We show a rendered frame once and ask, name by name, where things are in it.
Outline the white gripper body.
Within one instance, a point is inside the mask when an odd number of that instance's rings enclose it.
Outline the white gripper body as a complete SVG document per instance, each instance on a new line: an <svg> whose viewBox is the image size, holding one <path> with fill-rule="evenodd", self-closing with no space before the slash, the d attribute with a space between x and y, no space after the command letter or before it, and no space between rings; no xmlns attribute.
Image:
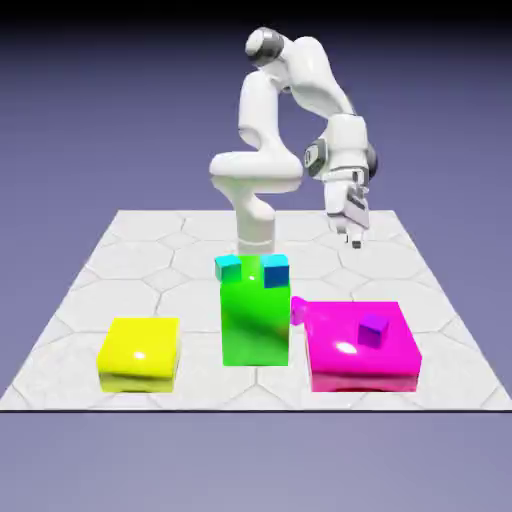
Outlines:
<svg viewBox="0 0 512 512"><path fill-rule="evenodd" d="M333 227L345 222L350 227L369 228L369 207L363 189L349 180L324 183L325 210Z"/></svg>

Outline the small blue cube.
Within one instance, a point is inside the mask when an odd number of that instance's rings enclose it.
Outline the small blue cube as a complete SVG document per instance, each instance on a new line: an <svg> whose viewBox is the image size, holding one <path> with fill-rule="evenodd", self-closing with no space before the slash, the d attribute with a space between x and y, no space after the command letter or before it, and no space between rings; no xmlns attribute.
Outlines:
<svg viewBox="0 0 512 512"><path fill-rule="evenodd" d="M289 261L285 254L266 254L260 258L265 288L289 285Z"/></svg>

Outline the small purple cube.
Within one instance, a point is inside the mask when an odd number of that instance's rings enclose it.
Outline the small purple cube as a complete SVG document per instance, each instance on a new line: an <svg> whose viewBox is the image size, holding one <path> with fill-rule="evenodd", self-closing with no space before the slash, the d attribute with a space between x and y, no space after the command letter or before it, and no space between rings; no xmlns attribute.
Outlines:
<svg viewBox="0 0 512 512"><path fill-rule="evenodd" d="M384 343L389 327L389 318L376 313L366 313L358 323L359 345L378 349Z"/></svg>

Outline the small pink cube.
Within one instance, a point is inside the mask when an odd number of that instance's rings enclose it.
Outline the small pink cube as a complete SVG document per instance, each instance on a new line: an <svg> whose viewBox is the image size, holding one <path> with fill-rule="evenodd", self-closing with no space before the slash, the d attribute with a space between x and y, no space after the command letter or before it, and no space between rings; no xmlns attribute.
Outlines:
<svg viewBox="0 0 512 512"><path fill-rule="evenodd" d="M304 323L308 312L309 302L299 296L291 297L290 323L298 326Z"/></svg>

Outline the small cyan cube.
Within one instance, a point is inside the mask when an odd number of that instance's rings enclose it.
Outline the small cyan cube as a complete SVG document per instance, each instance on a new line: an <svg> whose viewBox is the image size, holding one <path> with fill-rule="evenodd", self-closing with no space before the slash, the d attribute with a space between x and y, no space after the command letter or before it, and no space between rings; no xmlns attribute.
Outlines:
<svg viewBox="0 0 512 512"><path fill-rule="evenodd" d="M215 258L215 276L220 283L236 282L241 279L242 262L234 254Z"/></svg>

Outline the large magenta box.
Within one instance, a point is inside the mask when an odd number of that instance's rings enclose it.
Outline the large magenta box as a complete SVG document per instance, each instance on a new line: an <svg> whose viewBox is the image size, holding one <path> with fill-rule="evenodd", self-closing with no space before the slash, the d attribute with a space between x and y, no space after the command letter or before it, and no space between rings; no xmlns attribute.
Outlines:
<svg viewBox="0 0 512 512"><path fill-rule="evenodd" d="M422 356L396 302L308 302L302 325L314 392L416 390ZM389 318L378 349L358 344L358 323L366 313Z"/></svg>

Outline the large green box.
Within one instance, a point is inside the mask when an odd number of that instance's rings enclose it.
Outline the large green box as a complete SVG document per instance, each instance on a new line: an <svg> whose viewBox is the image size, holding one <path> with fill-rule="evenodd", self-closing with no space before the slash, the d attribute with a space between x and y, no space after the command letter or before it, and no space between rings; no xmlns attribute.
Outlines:
<svg viewBox="0 0 512 512"><path fill-rule="evenodd" d="M236 255L241 279L220 283L222 360L226 366L286 366L291 290L265 288L262 255Z"/></svg>

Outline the large yellow box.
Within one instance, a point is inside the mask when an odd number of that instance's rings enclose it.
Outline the large yellow box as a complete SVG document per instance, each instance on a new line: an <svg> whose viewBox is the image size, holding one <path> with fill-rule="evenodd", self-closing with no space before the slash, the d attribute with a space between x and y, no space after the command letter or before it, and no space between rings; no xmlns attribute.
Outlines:
<svg viewBox="0 0 512 512"><path fill-rule="evenodd" d="M116 318L96 364L108 393L170 393L180 356L177 318Z"/></svg>

